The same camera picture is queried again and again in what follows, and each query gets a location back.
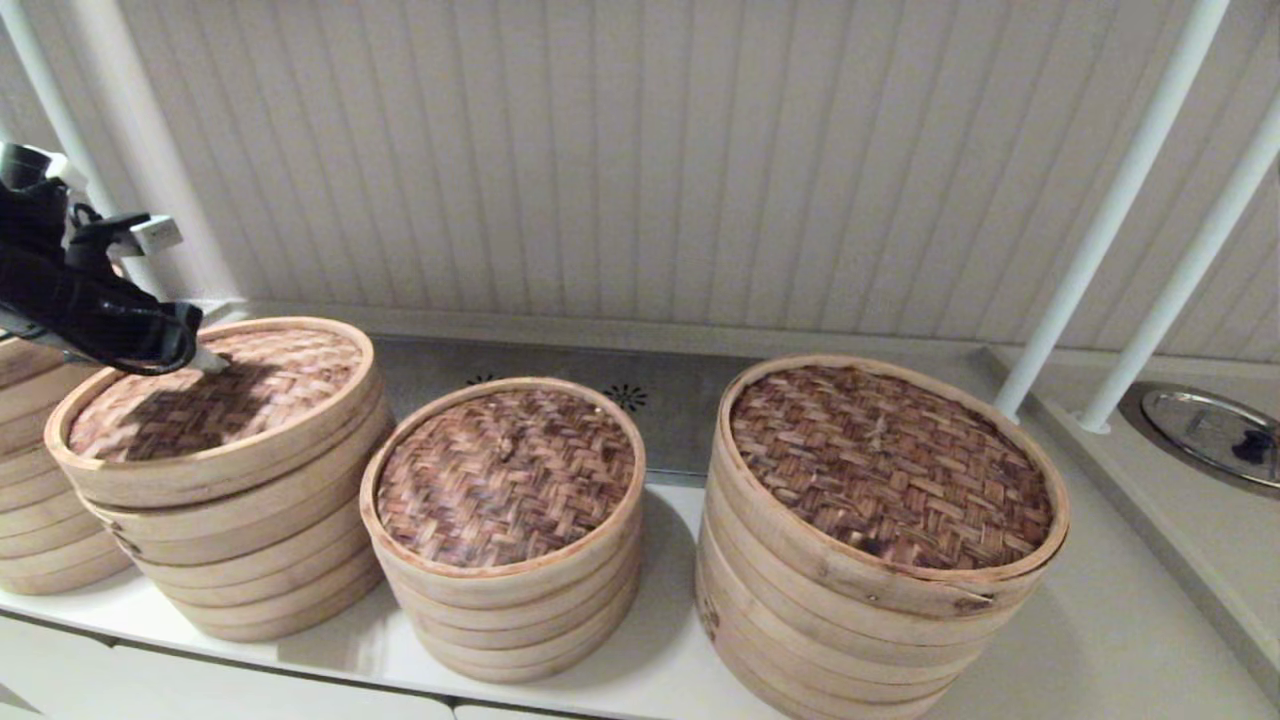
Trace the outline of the round stainless steel lid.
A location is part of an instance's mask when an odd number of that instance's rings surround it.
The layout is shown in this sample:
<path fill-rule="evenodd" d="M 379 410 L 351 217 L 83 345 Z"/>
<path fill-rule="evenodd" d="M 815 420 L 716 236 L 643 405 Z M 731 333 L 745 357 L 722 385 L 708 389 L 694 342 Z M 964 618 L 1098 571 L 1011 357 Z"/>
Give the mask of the round stainless steel lid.
<path fill-rule="evenodd" d="M 1181 452 L 1280 489 L 1280 420 L 1229 398 L 1180 389 L 1147 392 L 1140 410 Z"/>

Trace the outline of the large dark woven bamboo lid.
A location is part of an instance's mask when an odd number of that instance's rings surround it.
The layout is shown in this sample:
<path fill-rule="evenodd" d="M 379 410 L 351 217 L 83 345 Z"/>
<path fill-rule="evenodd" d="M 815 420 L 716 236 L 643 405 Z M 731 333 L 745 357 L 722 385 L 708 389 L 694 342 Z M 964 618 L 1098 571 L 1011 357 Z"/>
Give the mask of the large dark woven bamboo lid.
<path fill-rule="evenodd" d="M 923 618 L 1019 605 L 1070 528 L 1061 473 L 1002 413 L 849 355 L 742 372 L 719 404 L 707 488 L 763 557 Z"/>

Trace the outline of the light woven steamer lid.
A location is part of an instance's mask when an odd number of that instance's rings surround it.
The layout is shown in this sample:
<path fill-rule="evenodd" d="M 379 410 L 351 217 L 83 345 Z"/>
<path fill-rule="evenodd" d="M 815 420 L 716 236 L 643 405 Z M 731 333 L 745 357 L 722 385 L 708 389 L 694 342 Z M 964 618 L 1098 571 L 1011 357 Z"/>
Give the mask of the light woven steamer lid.
<path fill-rule="evenodd" d="M 261 486 L 320 459 L 360 427 L 390 424 L 371 340 L 315 316 L 204 331 L 218 374 L 102 370 L 70 392 L 44 439 L 82 498 L 166 509 Z"/>

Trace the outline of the wide white column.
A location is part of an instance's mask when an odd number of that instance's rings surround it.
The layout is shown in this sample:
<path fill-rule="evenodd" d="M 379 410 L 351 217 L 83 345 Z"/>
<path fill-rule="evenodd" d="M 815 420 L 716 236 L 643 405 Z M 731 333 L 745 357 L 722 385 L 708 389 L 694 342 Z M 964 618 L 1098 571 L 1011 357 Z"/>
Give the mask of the wide white column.
<path fill-rule="evenodd" d="M 69 15 L 145 208 L 174 217 L 184 236 L 163 264 L 165 291 L 198 305 L 209 324 L 244 318 L 237 278 L 195 191 L 119 0 L 69 0 Z"/>

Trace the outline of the large bamboo steamer basket stack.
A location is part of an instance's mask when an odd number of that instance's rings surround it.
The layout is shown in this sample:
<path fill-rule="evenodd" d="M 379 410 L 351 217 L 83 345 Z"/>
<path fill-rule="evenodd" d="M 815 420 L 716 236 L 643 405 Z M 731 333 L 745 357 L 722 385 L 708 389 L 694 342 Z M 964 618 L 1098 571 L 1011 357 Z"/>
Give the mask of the large bamboo steamer basket stack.
<path fill-rule="evenodd" d="M 707 478 L 696 592 L 739 679 L 797 720 L 916 720 L 1036 592 L 1069 511 L 1057 478 L 1030 536 L 979 521 L 993 495 L 905 484 L 850 539 L 792 512 L 717 457 Z"/>

